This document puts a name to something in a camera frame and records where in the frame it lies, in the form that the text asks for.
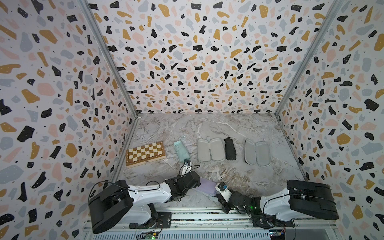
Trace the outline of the lilac zippered umbrella sleeve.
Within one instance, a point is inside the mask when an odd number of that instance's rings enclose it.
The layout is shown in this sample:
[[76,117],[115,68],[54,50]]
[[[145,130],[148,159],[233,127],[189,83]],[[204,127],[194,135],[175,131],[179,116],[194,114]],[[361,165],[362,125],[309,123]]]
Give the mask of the lilac zippered umbrella sleeve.
[[207,196],[214,197],[217,194],[216,190],[217,183],[207,180],[207,179],[200,179],[200,186],[193,188],[193,190],[205,194]]

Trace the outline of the mint green umbrella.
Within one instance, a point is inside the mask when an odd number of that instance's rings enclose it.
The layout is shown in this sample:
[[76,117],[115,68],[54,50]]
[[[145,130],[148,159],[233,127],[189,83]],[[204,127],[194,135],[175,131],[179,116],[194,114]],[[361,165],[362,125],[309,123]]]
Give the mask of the mint green umbrella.
[[182,142],[182,140],[185,138],[186,136],[181,136],[178,141],[174,142],[174,149],[181,163],[183,163],[185,160],[191,160],[190,154]]

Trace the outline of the black umbrella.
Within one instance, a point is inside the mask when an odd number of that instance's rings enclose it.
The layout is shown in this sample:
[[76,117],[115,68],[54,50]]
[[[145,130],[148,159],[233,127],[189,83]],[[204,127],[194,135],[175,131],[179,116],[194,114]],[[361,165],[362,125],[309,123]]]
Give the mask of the black umbrella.
[[224,139],[225,141],[225,154],[226,159],[229,161],[234,161],[237,159],[237,152],[235,149],[234,141],[231,137]]

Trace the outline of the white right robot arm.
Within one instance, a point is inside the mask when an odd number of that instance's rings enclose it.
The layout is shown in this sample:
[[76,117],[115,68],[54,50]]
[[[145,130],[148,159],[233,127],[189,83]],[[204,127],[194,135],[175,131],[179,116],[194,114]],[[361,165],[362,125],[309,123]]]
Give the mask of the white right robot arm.
[[283,227],[302,218],[339,219],[331,187],[326,184],[289,180],[286,188],[267,197],[246,196],[225,183],[218,183],[216,191],[224,213],[237,210],[250,217],[255,228]]

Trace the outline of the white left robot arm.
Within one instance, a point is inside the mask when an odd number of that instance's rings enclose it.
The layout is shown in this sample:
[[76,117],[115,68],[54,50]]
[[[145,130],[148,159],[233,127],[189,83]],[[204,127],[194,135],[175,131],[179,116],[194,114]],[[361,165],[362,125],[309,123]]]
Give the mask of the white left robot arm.
[[107,188],[88,201],[93,234],[110,230],[120,220],[150,228],[159,218],[154,204],[182,199],[201,185],[201,178],[190,171],[152,186],[129,186],[125,180],[107,183]]

